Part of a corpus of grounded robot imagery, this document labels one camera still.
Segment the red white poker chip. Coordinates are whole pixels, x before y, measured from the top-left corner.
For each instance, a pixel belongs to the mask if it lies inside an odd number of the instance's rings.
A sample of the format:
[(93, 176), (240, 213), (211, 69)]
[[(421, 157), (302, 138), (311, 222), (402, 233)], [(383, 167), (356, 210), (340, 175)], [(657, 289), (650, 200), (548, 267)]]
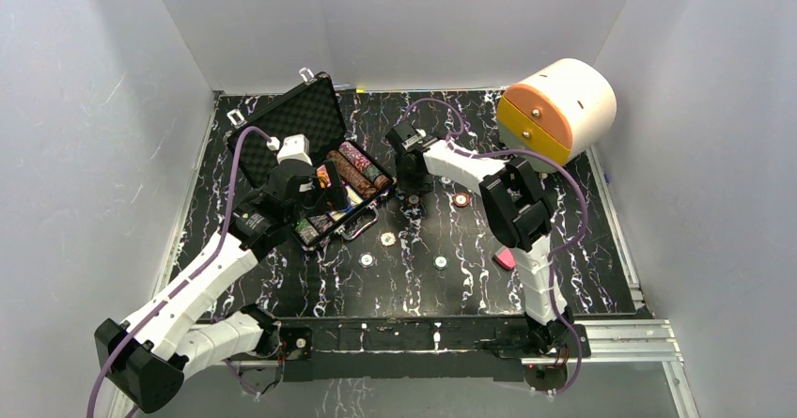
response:
[(380, 243), (384, 247), (393, 246), (397, 241), (397, 238), (393, 232), (383, 232), (380, 235)]

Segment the black poker chip case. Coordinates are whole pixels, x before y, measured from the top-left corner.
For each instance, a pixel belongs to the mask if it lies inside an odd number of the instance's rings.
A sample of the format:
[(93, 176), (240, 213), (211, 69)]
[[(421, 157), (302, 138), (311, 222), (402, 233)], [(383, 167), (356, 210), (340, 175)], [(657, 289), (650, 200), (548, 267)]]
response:
[[(375, 212), (394, 184), (393, 177), (375, 158), (347, 138), (347, 127), (332, 80), (324, 72), (312, 78), (305, 77), (301, 84), (278, 96), (269, 106), (249, 117), (243, 116), (239, 110), (229, 112), (227, 117), (233, 125), (232, 131), (227, 135), (227, 146), (238, 159), (238, 171), (252, 188), (250, 193), (236, 200), (234, 210), (228, 218), (229, 232), (240, 241), (243, 249), (263, 255), (289, 239), (296, 239), (306, 250), (325, 244), (334, 235), (352, 240), (357, 234), (348, 233), (347, 225), (355, 224), (366, 211)], [(309, 141), (311, 165), (316, 169), (320, 181), (320, 198), (311, 209), (270, 213), (261, 206), (261, 201), (269, 176), (278, 163), (266, 143), (270, 137), (282, 140), (294, 134), (304, 134)], [(323, 164), (334, 164), (326, 158), (327, 153), (331, 150), (338, 151), (339, 146), (346, 141), (364, 152), (390, 177), (391, 183), (385, 188), (377, 189), (375, 195), (365, 199), (343, 179), (351, 206), (347, 210), (330, 210), (322, 189), (320, 167)], [(320, 235), (313, 246), (303, 245), (294, 226), (304, 218), (324, 213), (329, 213), (336, 225)]]

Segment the dark red poker chip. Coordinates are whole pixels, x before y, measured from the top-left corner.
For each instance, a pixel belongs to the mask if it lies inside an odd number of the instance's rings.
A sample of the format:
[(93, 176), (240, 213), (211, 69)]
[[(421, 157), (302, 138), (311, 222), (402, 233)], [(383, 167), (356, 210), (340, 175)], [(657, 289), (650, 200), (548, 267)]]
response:
[(471, 197), (466, 193), (457, 193), (452, 196), (452, 203), (455, 207), (464, 208), (471, 203)]

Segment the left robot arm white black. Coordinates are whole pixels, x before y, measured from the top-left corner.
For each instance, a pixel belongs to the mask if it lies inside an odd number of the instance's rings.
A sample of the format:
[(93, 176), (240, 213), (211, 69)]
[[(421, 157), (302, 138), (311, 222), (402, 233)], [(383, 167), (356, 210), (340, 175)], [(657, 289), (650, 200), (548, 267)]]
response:
[(239, 169), (229, 179), (225, 216), (200, 254), (167, 286), (121, 321), (106, 319), (94, 333), (100, 372), (92, 386), (86, 416), (98, 406), (110, 381), (152, 413), (171, 401), (183, 382), (238, 354), (272, 358), (285, 351), (282, 322), (256, 304), (198, 331), (196, 322), (229, 286), (286, 241), (304, 218), (346, 208), (341, 171), (288, 160), (267, 183), (237, 200)]

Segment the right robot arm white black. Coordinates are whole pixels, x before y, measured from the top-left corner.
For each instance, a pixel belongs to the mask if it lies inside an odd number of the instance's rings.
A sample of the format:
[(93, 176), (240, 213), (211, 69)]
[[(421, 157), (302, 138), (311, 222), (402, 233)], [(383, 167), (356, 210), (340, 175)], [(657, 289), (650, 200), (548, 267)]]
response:
[(389, 130), (398, 185), (407, 194), (430, 191), (436, 177), (477, 194), (493, 236), (511, 253), (523, 286), (528, 353), (555, 355), (567, 342), (568, 306), (551, 272), (554, 207), (539, 176), (523, 157), (469, 151), (402, 122)]

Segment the brown chip row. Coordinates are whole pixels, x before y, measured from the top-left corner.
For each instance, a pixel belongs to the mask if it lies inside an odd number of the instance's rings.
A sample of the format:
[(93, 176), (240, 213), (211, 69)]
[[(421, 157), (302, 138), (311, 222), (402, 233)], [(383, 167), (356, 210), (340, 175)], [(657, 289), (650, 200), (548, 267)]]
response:
[(337, 150), (329, 151), (326, 158), (336, 165), (339, 174), (361, 197), (368, 199), (378, 192), (374, 184), (367, 180), (366, 177)]

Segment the blue orange chip row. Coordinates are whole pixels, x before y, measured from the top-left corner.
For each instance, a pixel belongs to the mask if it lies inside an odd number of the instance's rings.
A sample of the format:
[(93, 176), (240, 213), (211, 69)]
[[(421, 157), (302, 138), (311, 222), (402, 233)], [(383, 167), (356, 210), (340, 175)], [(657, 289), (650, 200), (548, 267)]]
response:
[(324, 213), (306, 218), (316, 231), (322, 235), (332, 229), (336, 225), (336, 221), (329, 213)]

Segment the purple green chip row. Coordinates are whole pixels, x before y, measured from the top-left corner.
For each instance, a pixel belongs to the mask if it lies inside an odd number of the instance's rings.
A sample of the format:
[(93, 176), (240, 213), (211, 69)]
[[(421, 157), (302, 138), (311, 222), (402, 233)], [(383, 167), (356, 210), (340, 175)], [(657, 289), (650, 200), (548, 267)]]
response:
[(338, 151), (377, 189), (385, 188), (391, 183), (390, 177), (351, 142), (343, 142), (339, 146)]

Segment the red green chip row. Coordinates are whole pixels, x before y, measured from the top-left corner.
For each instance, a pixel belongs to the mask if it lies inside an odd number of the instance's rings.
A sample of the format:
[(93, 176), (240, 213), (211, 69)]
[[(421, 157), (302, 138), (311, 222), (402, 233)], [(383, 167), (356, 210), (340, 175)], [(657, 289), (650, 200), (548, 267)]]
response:
[(319, 231), (307, 218), (298, 221), (294, 226), (294, 230), (303, 245), (307, 247), (313, 246), (320, 236)]

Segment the blue white poker chip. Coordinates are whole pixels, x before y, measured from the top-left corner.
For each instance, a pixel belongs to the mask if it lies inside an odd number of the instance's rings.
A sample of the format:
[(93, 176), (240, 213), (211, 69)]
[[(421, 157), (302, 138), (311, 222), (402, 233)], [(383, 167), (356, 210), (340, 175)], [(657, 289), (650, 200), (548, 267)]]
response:
[(371, 268), (375, 264), (375, 257), (371, 253), (362, 253), (358, 258), (358, 263), (364, 269)]

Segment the green poker chip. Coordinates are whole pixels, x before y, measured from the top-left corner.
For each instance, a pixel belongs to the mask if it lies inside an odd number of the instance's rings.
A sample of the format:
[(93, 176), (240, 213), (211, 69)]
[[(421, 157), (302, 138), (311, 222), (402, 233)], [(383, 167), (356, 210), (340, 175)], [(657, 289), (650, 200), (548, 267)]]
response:
[(448, 262), (447, 258), (442, 255), (438, 255), (433, 259), (433, 266), (438, 271), (444, 271), (447, 269)]

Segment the pink dealer button block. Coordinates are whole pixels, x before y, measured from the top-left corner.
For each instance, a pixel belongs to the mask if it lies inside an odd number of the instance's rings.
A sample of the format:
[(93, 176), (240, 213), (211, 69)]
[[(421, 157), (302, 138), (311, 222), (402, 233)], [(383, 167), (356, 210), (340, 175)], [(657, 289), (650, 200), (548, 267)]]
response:
[(495, 264), (504, 271), (512, 271), (516, 268), (515, 258), (509, 248), (502, 248), (493, 257)]

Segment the round orange yellow drawer cabinet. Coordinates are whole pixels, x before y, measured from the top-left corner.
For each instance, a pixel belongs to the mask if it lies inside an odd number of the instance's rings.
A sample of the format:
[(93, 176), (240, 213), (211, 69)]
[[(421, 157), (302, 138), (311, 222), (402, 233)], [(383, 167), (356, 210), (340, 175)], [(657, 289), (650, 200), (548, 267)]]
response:
[(597, 143), (617, 115), (606, 78), (574, 58), (562, 58), (508, 87), (496, 105), (500, 139), (564, 166)]

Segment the aluminium rail frame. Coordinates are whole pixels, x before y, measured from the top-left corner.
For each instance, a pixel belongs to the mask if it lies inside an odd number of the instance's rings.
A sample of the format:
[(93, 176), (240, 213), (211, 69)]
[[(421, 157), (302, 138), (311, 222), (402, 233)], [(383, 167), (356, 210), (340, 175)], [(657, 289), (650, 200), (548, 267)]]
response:
[(580, 322), (583, 337), (581, 366), (588, 364), (660, 364), (679, 417), (697, 417), (684, 359), (667, 319), (612, 319), (590, 315)]

